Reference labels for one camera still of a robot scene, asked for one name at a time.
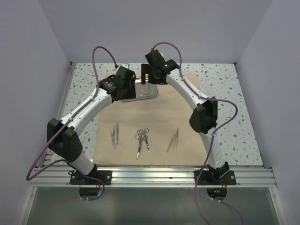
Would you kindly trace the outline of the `steel instrument tray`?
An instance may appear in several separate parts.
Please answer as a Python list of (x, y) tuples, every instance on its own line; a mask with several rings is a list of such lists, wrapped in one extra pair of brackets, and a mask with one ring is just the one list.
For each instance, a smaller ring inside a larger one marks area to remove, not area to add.
[(135, 98), (130, 99), (122, 99), (120, 102), (132, 102), (139, 101), (145, 99), (156, 98), (158, 96), (158, 89), (155, 84), (148, 83), (148, 79), (146, 79), (145, 84), (142, 84), (142, 79), (136, 78), (135, 80)]

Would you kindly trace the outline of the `steel surgical scissors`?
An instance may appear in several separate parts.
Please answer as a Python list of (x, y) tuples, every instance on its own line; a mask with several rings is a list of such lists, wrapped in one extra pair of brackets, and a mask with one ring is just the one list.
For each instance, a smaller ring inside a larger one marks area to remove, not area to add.
[(139, 132), (140, 134), (142, 134), (142, 138), (146, 143), (147, 151), (150, 152), (150, 146), (149, 146), (148, 136), (147, 136), (147, 134), (149, 133), (149, 129), (148, 128), (141, 129), (139, 130)]

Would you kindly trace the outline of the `beige cloth wrap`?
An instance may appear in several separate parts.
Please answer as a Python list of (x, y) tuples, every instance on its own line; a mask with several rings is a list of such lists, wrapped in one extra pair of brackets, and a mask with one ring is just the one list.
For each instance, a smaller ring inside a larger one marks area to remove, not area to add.
[[(114, 102), (99, 113), (93, 161), (98, 165), (170, 165), (198, 166), (206, 158), (201, 137), (189, 124), (192, 110), (184, 98), (170, 85), (157, 86), (156, 98)], [(113, 149), (111, 131), (119, 122), (119, 144)], [(149, 129), (148, 142), (142, 143), (138, 160), (137, 130)], [(179, 128), (178, 148), (169, 146)]]

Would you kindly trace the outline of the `steel forceps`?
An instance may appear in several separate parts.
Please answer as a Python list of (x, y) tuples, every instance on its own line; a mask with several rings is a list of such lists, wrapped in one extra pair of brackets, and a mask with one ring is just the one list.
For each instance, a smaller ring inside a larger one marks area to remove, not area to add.
[(173, 149), (178, 148), (178, 134), (179, 134), (179, 128), (177, 128), (175, 135), (174, 135), (174, 139), (173, 139)]

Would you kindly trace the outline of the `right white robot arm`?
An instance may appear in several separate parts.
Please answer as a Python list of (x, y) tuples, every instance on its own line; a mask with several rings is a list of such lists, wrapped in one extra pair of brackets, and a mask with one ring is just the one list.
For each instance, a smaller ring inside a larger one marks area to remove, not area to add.
[(220, 148), (214, 144), (219, 128), (217, 126), (219, 100), (215, 97), (209, 98), (198, 90), (182, 74), (180, 65), (173, 60), (142, 64), (141, 78), (142, 84), (145, 84), (146, 79), (151, 84), (169, 84), (187, 101), (193, 111), (189, 124), (200, 135), (207, 153), (203, 165), (208, 170), (199, 173), (199, 179), (203, 183), (221, 183), (230, 168)]

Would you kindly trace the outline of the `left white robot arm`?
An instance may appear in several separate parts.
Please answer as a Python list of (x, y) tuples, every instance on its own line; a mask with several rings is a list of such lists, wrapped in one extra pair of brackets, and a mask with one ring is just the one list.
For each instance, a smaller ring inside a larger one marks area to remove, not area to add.
[(94, 183), (98, 177), (97, 167), (83, 153), (79, 136), (103, 109), (120, 99), (131, 98), (135, 98), (134, 75), (128, 78), (111, 75), (99, 81), (91, 95), (74, 111), (59, 120), (48, 122), (46, 147), (80, 172), (85, 183)]

